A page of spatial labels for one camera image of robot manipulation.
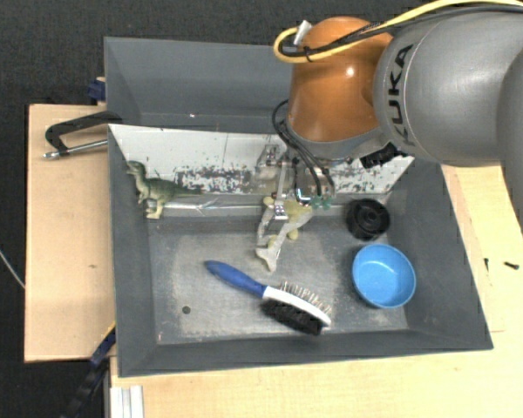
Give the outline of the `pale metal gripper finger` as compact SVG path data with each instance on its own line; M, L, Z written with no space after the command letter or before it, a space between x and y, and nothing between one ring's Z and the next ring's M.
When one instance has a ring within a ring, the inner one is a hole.
M273 217L274 210L266 209L263 212L260 223L257 227L255 253L257 257L262 259L268 259L270 257L270 249L268 247L269 236L266 234L266 231Z
M266 231L268 231L269 225L272 221L281 223L281 230L273 239L267 240L265 249L265 260L268 265L268 270L274 272L277 267L277 259L282 248L282 244L286 238L287 232L285 226L288 224L289 217L286 213L285 205L274 205L268 209L268 220L266 224Z

